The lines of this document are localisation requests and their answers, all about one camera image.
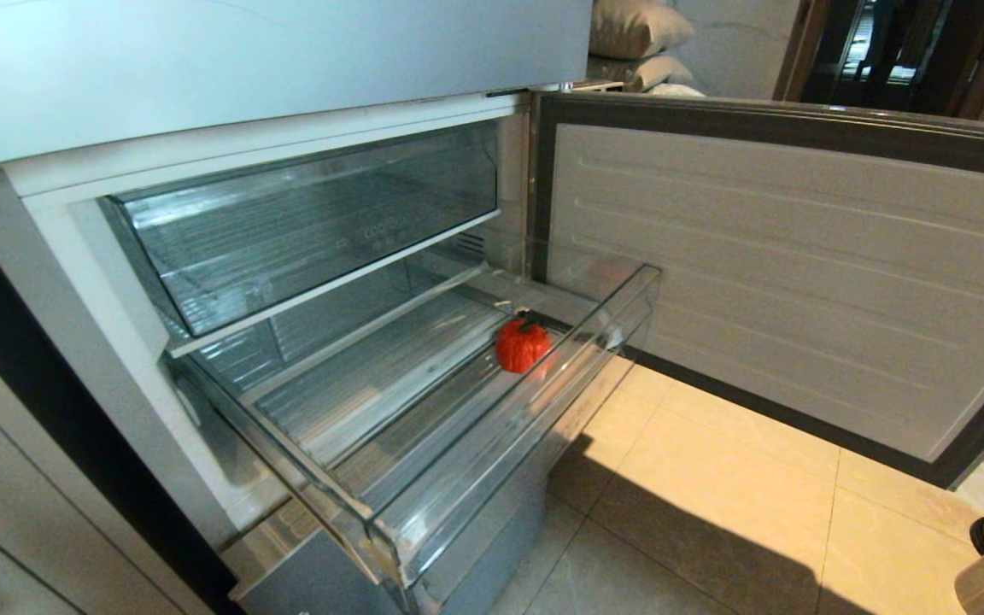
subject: open door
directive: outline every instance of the open door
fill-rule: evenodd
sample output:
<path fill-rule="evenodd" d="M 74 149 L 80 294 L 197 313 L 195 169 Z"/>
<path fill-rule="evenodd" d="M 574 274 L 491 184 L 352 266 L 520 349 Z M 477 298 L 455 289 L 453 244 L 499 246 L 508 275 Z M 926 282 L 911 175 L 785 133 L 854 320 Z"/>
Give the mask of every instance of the open door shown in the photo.
<path fill-rule="evenodd" d="M 544 94 L 532 258 L 664 270 L 641 363 L 941 487 L 984 455 L 984 125 Z"/>

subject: floor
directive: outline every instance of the floor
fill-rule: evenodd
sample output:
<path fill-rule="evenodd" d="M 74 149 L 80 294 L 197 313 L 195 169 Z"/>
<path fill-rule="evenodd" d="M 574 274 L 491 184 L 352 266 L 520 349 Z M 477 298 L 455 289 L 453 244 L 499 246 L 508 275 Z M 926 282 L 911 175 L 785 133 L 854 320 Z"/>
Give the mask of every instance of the floor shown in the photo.
<path fill-rule="evenodd" d="M 984 465 L 947 493 L 634 366 L 549 495 L 494 615 L 952 615 Z"/>

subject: tile floor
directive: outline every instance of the tile floor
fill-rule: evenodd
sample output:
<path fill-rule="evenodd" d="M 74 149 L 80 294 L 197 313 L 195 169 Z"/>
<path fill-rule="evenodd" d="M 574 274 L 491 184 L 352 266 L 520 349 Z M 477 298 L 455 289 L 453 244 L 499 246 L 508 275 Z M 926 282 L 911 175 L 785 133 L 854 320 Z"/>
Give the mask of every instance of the tile floor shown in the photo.
<path fill-rule="evenodd" d="M 965 487 L 636 366 L 554 468 L 542 536 L 492 613 L 961 614 L 984 515 Z"/>

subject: refrigerator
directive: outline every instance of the refrigerator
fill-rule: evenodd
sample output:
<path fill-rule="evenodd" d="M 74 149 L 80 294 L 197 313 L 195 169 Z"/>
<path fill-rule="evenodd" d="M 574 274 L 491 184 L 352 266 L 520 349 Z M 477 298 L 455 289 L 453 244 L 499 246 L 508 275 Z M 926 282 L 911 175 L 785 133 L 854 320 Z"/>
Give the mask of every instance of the refrigerator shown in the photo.
<path fill-rule="evenodd" d="M 575 51 L 3 146 L 0 366 L 61 367 L 106 427 L 32 411 L 126 444 L 212 608 L 487 611 L 634 363 L 940 487 L 983 458 L 984 124 L 573 93 Z"/>

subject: freezer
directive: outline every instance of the freezer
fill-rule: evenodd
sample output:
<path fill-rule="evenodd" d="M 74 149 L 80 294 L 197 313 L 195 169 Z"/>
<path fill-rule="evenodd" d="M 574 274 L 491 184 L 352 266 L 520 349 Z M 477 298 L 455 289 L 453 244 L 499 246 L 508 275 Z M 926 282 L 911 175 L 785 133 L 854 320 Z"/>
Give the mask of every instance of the freezer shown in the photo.
<path fill-rule="evenodd" d="M 0 167 L 0 266 L 245 605 L 321 553 L 362 608 L 484 610 L 633 361 L 941 487 L 984 452 L 973 122 L 558 92 L 206 128 Z"/>

